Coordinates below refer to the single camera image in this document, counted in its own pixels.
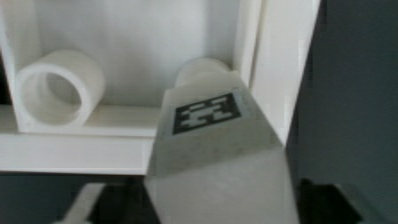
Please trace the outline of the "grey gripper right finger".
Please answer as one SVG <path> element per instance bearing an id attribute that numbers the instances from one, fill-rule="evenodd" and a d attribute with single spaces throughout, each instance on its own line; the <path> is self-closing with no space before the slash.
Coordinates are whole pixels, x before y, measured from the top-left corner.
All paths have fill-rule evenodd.
<path id="1" fill-rule="evenodd" d="M 301 224 L 363 224 L 365 215 L 334 184 L 317 184 L 304 178 L 299 183 Z"/>

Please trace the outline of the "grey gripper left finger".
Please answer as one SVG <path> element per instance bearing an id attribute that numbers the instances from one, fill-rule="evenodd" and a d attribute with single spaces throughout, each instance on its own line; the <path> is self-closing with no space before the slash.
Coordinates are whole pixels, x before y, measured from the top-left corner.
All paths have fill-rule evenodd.
<path id="1" fill-rule="evenodd" d="M 52 224 L 148 224 L 142 186 L 89 183 Z"/>

